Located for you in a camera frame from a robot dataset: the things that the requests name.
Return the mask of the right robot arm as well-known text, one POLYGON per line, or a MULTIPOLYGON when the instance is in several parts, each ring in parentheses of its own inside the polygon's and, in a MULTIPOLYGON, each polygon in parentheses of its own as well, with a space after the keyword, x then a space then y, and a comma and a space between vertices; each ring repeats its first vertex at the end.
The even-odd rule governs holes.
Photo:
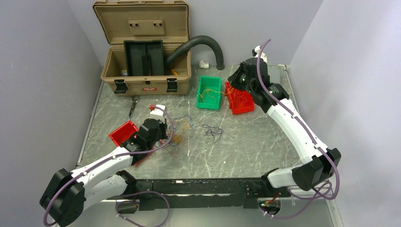
POLYGON ((300 165, 277 168, 263 175, 260 186, 264 195, 272 196, 279 188, 291 186, 308 191, 337 173, 341 153, 337 148, 328 148, 311 131, 285 89, 270 82, 263 60, 249 58, 240 63, 228 82, 231 87, 251 95, 254 103, 284 131, 301 160, 300 165))

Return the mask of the white pipe elbow fitting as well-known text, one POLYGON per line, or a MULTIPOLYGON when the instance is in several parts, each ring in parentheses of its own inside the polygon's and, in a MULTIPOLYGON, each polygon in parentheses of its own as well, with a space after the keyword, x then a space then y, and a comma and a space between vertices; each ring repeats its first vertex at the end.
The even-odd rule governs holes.
POLYGON ((201 69, 209 69, 209 63, 205 61, 199 61, 199 67, 201 69))

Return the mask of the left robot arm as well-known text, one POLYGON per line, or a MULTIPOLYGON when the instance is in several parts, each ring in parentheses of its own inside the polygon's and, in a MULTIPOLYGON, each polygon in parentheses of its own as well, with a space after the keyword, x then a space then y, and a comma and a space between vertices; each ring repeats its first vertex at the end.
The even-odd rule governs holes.
POLYGON ((166 121, 148 118, 108 155, 79 169, 57 171, 39 200, 45 210, 44 224, 51 226, 47 222, 51 216, 60 227, 66 227, 102 200, 120 195, 131 198, 137 181, 126 168, 141 162, 157 142, 167 139, 166 130, 166 121))

